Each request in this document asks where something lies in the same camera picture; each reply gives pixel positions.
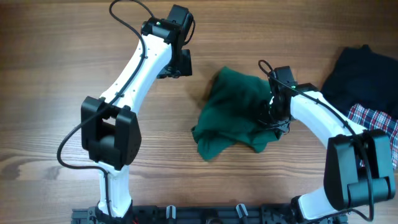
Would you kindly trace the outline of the green cloth garment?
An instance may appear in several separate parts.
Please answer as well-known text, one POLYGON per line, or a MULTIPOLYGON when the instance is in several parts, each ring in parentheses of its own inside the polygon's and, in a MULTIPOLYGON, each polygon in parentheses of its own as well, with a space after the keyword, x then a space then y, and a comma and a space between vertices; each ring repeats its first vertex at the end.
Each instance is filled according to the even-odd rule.
POLYGON ((237 143, 260 153, 268 143, 280 140, 282 131, 265 128, 258 121, 262 103, 270 99, 268 81, 221 68, 198 123, 191 129, 199 155, 209 161, 237 143))

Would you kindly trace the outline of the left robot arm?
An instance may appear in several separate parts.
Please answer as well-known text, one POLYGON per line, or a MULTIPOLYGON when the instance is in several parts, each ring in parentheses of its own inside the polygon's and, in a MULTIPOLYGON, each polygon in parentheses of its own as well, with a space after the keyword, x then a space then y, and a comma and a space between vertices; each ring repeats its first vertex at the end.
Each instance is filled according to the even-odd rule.
POLYGON ((192 13, 173 5, 167 18, 151 17, 144 22, 132 58, 99 98, 86 97, 81 105, 81 144, 90 160, 101 168, 101 198, 90 209, 90 220, 127 223, 132 219, 129 194, 129 165, 141 145, 137 115, 157 78, 192 75, 190 51, 192 13))

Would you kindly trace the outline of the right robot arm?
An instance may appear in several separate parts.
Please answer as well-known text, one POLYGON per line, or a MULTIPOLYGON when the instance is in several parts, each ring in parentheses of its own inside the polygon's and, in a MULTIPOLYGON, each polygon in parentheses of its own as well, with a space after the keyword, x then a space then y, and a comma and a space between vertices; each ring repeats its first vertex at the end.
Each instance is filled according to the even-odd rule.
POLYGON ((261 106, 259 122, 286 133, 292 121, 300 121, 326 148, 323 185, 292 199, 290 221, 320 223, 347 213, 373 221, 375 204, 396 194, 387 134, 350 121, 311 83, 299 85, 290 67, 261 70, 271 98, 261 106))

